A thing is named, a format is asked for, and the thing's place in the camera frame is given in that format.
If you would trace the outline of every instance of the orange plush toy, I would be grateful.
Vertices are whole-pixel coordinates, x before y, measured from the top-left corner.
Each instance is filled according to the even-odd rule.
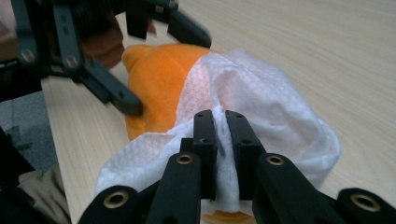
[[[129,72],[129,89],[143,103],[143,114],[126,117],[131,140],[142,133],[166,133],[175,126],[177,104],[187,74],[192,66],[210,50],[191,45],[131,46],[122,61]],[[216,211],[203,216],[209,223],[254,223],[244,213]]]

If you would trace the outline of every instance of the black metal bracket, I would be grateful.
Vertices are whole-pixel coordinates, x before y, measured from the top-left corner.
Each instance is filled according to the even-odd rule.
[[[182,43],[211,44],[207,32],[179,12],[173,0],[12,0],[12,6],[18,64],[37,78],[71,78],[126,115],[140,115],[142,103],[98,61],[86,62],[80,45],[82,35],[104,29],[101,21],[109,11],[126,12],[129,35],[146,39],[148,22],[154,19],[168,23],[168,33]]]
[[[343,189],[337,199],[317,191],[288,158],[266,153],[245,116],[226,111],[233,139],[241,200],[253,201],[257,223],[394,223],[396,209],[363,189]],[[200,200],[216,200],[217,143],[210,110],[194,117],[163,179],[137,193],[116,186],[101,192],[79,223],[199,223]]]

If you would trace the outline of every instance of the floor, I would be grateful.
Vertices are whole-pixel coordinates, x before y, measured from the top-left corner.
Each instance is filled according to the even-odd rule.
[[[35,169],[58,164],[42,91],[1,102],[0,126]]]

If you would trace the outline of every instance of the white cloth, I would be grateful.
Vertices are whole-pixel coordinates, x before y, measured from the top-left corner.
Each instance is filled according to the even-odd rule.
[[[230,131],[224,115],[247,117],[267,152],[290,158],[319,187],[338,160],[340,144],[332,128],[319,119],[276,66],[243,50],[209,53],[190,70],[177,107],[177,122],[167,133],[144,133],[112,157],[99,174],[95,193],[115,185],[140,191],[161,179],[180,140],[192,137],[193,116],[211,108],[220,140],[217,199],[203,202],[202,214],[215,209],[249,212],[238,200]]]

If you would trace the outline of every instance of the light wood surface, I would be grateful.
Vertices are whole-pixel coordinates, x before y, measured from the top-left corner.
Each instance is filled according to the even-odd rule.
[[[396,206],[396,1],[180,0],[212,49],[243,48],[283,68],[342,143],[321,191],[359,187]],[[125,30],[123,16],[118,16]],[[157,24],[146,43],[174,42]],[[124,34],[124,44],[145,43]],[[122,64],[112,72],[124,83]],[[123,115],[71,80],[43,90],[73,222],[93,199],[99,170],[128,143]]]

